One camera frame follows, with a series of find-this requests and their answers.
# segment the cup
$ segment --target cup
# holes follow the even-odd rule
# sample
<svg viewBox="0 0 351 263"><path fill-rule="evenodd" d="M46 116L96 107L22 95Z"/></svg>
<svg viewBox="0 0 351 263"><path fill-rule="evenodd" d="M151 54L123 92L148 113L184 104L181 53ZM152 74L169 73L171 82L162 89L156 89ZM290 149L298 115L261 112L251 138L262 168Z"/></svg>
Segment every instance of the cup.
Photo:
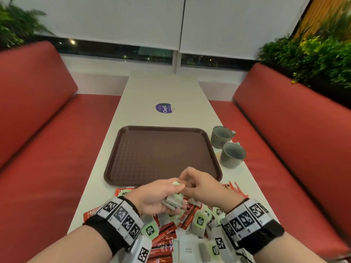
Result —
<svg viewBox="0 0 351 263"><path fill-rule="evenodd" d="M227 168L234 169L246 158L246 151L240 143L226 143L223 146L219 162Z"/></svg>
<svg viewBox="0 0 351 263"><path fill-rule="evenodd" d="M231 131L223 126L215 126L212 129L211 144L215 148L222 149L224 144L229 142L234 136L235 131Z"/></svg>

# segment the tabletop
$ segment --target tabletop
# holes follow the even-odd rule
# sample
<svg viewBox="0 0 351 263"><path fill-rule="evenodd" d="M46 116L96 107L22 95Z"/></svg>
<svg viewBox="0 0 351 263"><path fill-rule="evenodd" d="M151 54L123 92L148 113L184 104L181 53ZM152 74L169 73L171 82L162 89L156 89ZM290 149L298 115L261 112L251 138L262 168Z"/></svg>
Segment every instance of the tabletop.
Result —
<svg viewBox="0 0 351 263"><path fill-rule="evenodd" d="M156 110L156 105L168 103L171 113ZM68 232L81 226L83 213L92 210L114 196L116 187L103 178L118 130L127 125L200 128L211 136L212 128L222 125L197 81L192 77L132 73L101 146L84 193ZM274 215L269 203L243 162L234 170L221 166L222 183L237 182L250 198L260 201Z"/></svg>

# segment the planter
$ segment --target planter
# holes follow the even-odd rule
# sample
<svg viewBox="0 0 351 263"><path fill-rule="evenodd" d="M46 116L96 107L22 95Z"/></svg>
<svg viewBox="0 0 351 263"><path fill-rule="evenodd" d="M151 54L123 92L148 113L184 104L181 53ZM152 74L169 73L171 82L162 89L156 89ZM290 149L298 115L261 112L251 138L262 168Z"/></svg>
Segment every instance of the planter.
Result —
<svg viewBox="0 0 351 263"><path fill-rule="evenodd" d="M282 67L274 61L264 64L286 77L293 78L293 71L289 68ZM308 83L311 85L309 88L313 91L351 109L351 88L344 88L343 85L332 84L328 79L321 76L309 79Z"/></svg>

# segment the black cable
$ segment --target black cable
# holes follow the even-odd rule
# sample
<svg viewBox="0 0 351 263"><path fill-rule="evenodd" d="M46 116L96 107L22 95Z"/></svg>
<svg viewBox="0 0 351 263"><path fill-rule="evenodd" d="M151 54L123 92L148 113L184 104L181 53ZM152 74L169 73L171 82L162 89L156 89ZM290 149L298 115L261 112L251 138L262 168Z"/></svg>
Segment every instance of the black cable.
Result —
<svg viewBox="0 0 351 263"><path fill-rule="evenodd" d="M249 260L249 258L247 257L247 256L245 256L244 254L242 254L242 253L238 253L238 252L236 252L236 254L238 255L238 256L241 256L241 257L243 257L243 258L245 258L247 261L249 261L250 263L253 263L251 260Z"/></svg>

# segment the brown plastic tray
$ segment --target brown plastic tray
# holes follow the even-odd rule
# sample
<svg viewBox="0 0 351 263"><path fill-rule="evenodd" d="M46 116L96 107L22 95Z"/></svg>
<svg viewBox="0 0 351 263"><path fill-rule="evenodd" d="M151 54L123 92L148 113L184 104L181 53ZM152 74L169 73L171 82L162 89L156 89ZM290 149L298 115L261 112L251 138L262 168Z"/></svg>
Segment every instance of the brown plastic tray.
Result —
<svg viewBox="0 0 351 263"><path fill-rule="evenodd" d="M217 181L222 179L204 130L125 126L117 134L104 178L113 186L140 186L179 177L188 166L208 172Z"/></svg>

